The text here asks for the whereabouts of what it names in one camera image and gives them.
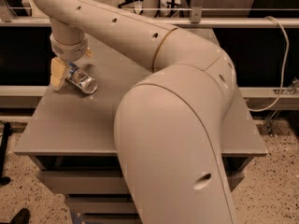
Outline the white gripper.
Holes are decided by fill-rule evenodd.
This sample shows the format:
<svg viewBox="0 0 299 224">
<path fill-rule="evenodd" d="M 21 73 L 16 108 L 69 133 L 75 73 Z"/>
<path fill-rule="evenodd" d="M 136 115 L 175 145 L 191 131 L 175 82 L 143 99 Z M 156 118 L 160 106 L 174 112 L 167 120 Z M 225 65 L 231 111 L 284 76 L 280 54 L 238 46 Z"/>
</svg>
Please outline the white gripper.
<svg viewBox="0 0 299 224">
<path fill-rule="evenodd" d="M 77 44 L 66 45 L 50 36 L 51 49 L 57 57 L 51 59 L 50 63 L 50 85 L 58 91 L 67 78 L 70 67 L 67 62 L 75 62 L 83 56 L 93 57 L 93 52 L 88 49 L 88 38 L 84 37 Z"/>
</svg>

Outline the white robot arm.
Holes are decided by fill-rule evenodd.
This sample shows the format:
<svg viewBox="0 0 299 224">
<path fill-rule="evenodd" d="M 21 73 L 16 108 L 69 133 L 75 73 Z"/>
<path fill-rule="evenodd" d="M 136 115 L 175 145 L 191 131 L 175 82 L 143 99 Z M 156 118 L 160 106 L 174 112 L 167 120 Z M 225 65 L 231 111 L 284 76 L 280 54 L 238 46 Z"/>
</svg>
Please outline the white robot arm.
<svg viewBox="0 0 299 224">
<path fill-rule="evenodd" d="M 237 89 L 225 51 L 171 24 L 93 0 L 33 0 L 53 51 L 75 61 L 87 38 L 150 70 L 122 98 L 114 140 L 143 224 L 237 224 L 221 158 L 221 125 Z"/>
</svg>

